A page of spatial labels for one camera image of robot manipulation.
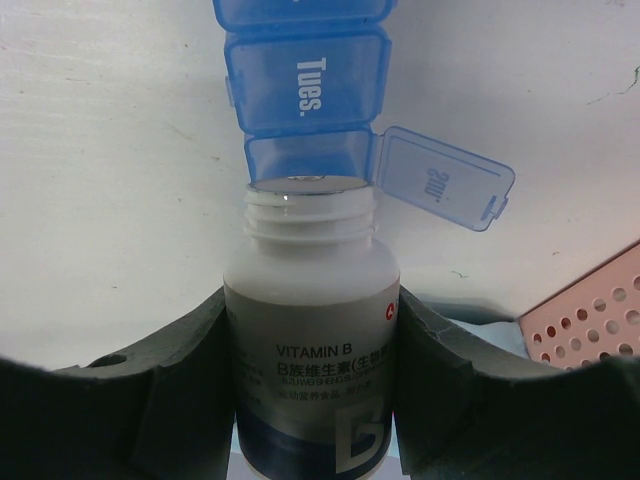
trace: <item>pill organizer compartment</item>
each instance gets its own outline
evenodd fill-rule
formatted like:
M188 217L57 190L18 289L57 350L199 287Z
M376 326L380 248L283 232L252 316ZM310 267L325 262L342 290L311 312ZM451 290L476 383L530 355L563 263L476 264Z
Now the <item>pill organizer compartment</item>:
M252 181L293 175L355 175L384 193L471 230L500 217L511 168L400 127L362 128L245 144Z
M357 129L382 110L391 42L381 28L287 37L229 35L228 86L251 135Z
M218 23L229 32L306 32L382 21L395 0L214 0Z

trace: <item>white wall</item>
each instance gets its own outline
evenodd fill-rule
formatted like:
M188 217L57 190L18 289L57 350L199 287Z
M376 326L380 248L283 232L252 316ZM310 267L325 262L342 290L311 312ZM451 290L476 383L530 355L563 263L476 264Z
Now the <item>white wall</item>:
M518 174L486 233L383 202L407 287L518 315L640 238L639 24L637 0L400 1L378 130ZM84 364L221 284L247 180L223 41L209 0L0 1L0 354Z

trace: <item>basket hole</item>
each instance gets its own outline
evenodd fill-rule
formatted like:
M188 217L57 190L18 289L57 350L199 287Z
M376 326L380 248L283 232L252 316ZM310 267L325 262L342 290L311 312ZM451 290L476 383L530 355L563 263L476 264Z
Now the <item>basket hole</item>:
M577 338L572 338L570 342L571 348L576 352L579 352L582 348L582 342Z
M631 348L631 345L627 343L620 344L618 351L620 352L620 355L633 355L633 348Z
M615 320L609 320L604 324L604 327L607 329L607 333L610 333L611 335L615 335L620 331L620 325L618 325L618 322Z
M587 332L587 338L591 343L596 343L598 340L600 340L600 334L597 330L592 329Z
M111 353L94 361L87 368L111 367L113 365L119 365L126 361L127 357L125 357L124 355L120 355L119 353Z
M616 302L624 302L627 299L627 291L624 288L616 288L611 295Z
M607 309L607 302L605 302L601 298L596 298L593 301L593 308L595 308L598 312L604 312Z
M629 310L626 315L627 322L629 325L638 325L640 324L640 313L637 310Z

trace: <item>pill organizer lid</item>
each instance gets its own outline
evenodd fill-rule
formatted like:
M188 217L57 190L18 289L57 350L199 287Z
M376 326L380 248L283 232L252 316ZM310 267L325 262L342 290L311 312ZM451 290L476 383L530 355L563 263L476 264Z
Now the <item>pill organizer lid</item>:
M391 127L383 136L375 182L392 197L482 232L506 207L515 173L488 158Z
M348 175L384 193L482 232L497 219L515 181L511 168L400 127L250 138L252 181L292 175Z
M305 32L339 29L386 18L397 0L213 0L218 23L227 31Z
M227 93L240 129L299 135L368 126L382 111L391 55L384 29L228 34Z

